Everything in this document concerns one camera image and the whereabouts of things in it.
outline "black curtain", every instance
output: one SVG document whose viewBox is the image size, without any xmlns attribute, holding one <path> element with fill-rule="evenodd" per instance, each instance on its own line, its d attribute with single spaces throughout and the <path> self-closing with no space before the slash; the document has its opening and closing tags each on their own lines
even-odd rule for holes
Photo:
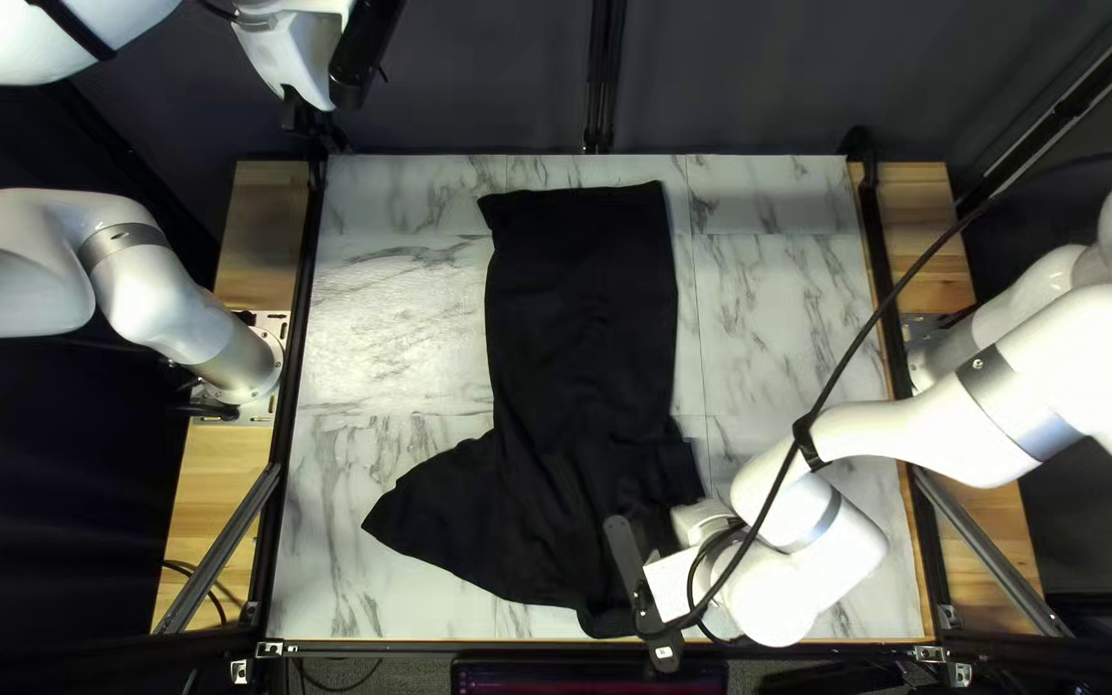
<svg viewBox="0 0 1112 695">
<path fill-rule="evenodd" d="M 212 278 L 211 235 L 66 83 L 0 89 L 6 187 L 140 200 Z M 186 376 L 100 316 L 0 341 L 0 648 L 147 633 L 187 431 L 166 406 Z"/>
</svg>

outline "black metal frame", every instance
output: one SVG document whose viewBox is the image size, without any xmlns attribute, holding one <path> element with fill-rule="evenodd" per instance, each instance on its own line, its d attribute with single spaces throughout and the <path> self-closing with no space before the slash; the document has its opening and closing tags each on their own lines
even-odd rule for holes
<svg viewBox="0 0 1112 695">
<path fill-rule="evenodd" d="M 10 632 L 10 626 L 3 629 Z M 102 684 L 105 692 L 127 692 L 128 687 L 115 687 L 111 683 L 122 685 L 137 674 L 158 671 L 207 668 L 214 659 L 249 655 L 258 638 L 250 625 L 232 625 L 179 635 L 19 644 L 0 649 L 0 693 L 39 688 L 49 692 L 57 689 L 57 684 L 72 689 Z"/>
<path fill-rule="evenodd" d="M 959 214 L 970 214 L 994 197 L 1014 176 L 1023 173 L 1025 167 L 1041 157 L 1111 89 L 1112 48 L 990 167 L 967 195 L 956 201 Z"/>
<path fill-rule="evenodd" d="M 951 629 L 942 646 L 991 669 L 1089 685 L 1112 684 L 1112 639 Z"/>
<path fill-rule="evenodd" d="M 860 162 L 864 168 L 856 198 L 860 200 L 861 226 L 865 231 L 865 250 L 873 271 L 873 290 L 877 297 L 886 297 L 894 290 L 891 260 L 886 251 L 886 235 L 882 224 L 882 208 L 877 199 L 877 149 L 873 137 L 862 126 L 847 131 L 840 146 L 840 152 L 848 162 Z M 900 325 L 900 310 L 890 307 L 878 319 L 882 331 L 882 347 L 886 356 L 886 369 L 894 398 L 911 398 L 912 384 L 904 349 L 904 334 Z M 913 468 L 906 466 L 909 488 L 912 493 L 912 516 L 917 527 L 917 545 L 921 548 L 921 566 L 925 577 L 925 592 L 930 598 L 930 609 L 950 606 L 950 587 L 946 584 L 946 566 L 943 562 L 942 537 L 937 534 L 937 516 L 934 507 L 913 480 Z M 940 636 L 943 622 L 934 616 L 934 634 Z"/>
<path fill-rule="evenodd" d="M 290 443 L 294 439 L 294 416 L 298 411 L 299 404 L 302 349 L 308 335 L 311 284 L 316 278 L 320 211 L 324 208 L 329 153 L 322 148 L 314 147 L 308 166 L 310 167 L 308 208 L 306 208 L 302 220 L 299 271 L 294 284 L 294 297 L 290 304 L 290 338 L 286 346 L 286 367 L 278 388 L 277 420 L 272 426 L 272 440 L 268 449 L 268 464 L 280 465 L 281 470 L 277 488 L 259 515 L 251 586 L 247 592 L 247 605 L 258 608 L 245 616 L 245 619 L 250 620 L 261 636 L 268 626 L 269 597 L 272 595 L 277 546 L 281 538 L 281 509 L 286 500 L 287 479 L 289 478 Z"/>
<path fill-rule="evenodd" d="M 643 642 L 387 642 L 342 639 L 280 641 L 282 657 L 387 657 L 387 656 L 527 656 L 546 657 L 637 656 L 648 661 Z M 792 647 L 724 649 L 711 642 L 688 642 L 685 656 L 733 659 L 900 659 L 911 657 L 912 644 L 867 642 L 801 642 Z"/>
<path fill-rule="evenodd" d="M 626 31 L 627 0 L 595 0 L 590 8 L 590 41 L 586 60 L 586 127 L 583 155 L 612 150 L 616 121 L 616 83 Z"/>
</svg>

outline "dark backdrop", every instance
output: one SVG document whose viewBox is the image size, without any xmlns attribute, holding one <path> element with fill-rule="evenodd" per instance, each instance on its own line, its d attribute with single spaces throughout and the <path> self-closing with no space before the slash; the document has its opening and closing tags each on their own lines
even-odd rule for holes
<svg viewBox="0 0 1112 695">
<path fill-rule="evenodd" d="M 574 152 L 590 0 L 409 0 L 390 82 L 336 120 L 356 150 Z M 1112 43 L 1112 0 L 635 0 L 616 150 L 822 153 L 867 125 L 893 160 L 975 181 Z M 230 26 L 183 2 L 76 85 L 208 229 L 237 158 L 296 149 Z"/>
<path fill-rule="evenodd" d="M 68 89 L 0 89 L 0 188 L 141 200 L 193 277 L 211 278 L 208 232 L 98 140 Z M 64 338 L 0 341 L 0 647 L 149 629 L 187 431 L 166 410 L 172 371 L 100 317 Z"/>
</svg>

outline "mounting plate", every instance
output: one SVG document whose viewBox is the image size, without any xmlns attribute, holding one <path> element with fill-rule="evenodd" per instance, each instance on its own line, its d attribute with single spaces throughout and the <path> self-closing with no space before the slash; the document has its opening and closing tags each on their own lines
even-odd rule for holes
<svg viewBox="0 0 1112 695">
<path fill-rule="evenodd" d="M 240 316 L 244 311 L 236 311 Z M 266 311 L 248 309 L 247 312 L 254 317 L 247 324 L 252 326 L 252 330 L 260 335 L 272 349 L 276 357 L 276 369 L 280 370 L 281 360 L 286 350 L 286 341 L 290 334 L 290 311 Z M 218 417 L 197 416 L 191 419 L 191 424 L 210 427 L 272 427 L 272 420 L 277 417 L 277 390 L 281 384 L 278 378 L 275 386 L 261 394 L 258 398 L 239 405 L 239 419 L 224 420 Z M 191 388 L 191 403 L 205 403 L 210 406 L 221 406 L 221 401 L 212 396 L 212 387 L 205 381 L 200 381 Z"/>
</svg>

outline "metal ring band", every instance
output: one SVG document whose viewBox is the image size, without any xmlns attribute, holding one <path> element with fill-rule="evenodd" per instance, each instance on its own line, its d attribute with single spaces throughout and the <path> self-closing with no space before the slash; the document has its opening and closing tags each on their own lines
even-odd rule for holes
<svg viewBox="0 0 1112 695">
<path fill-rule="evenodd" d="M 162 230 L 143 222 L 122 222 L 93 232 L 76 249 L 76 257 L 87 272 L 92 272 L 101 260 L 122 251 L 123 248 L 143 245 L 169 248 Z"/>
<path fill-rule="evenodd" d="M 831 499 L 826 500 L 826 509 L 823 509 L 822 516 L 818 517 L 818 523 L 813 525 L 805 535 L 801 538 L 796 538 L 793 543 L 787 543 L 786 545 L 771 545 L 780 553 L 784 555 L 791 555 L 796 550 L 804 550 L 813 542 L 822 538 L 826 534 L 826 529 L 831 528 L 831 524 L 835 522 L 835 517 L 840 515 L 841 507 L 844 506 L 844 496 L 834 487 L 831 488 Z"/>
<path fill-rule="evenodd" d="M 1027 395 L 1023 378 L 996 346 L 990 345 L 960 365 L 955 376 L 1003 435 L 1037 461 L 1048 461 L 1084 437 L 1059 414 Z"/>
</svg>

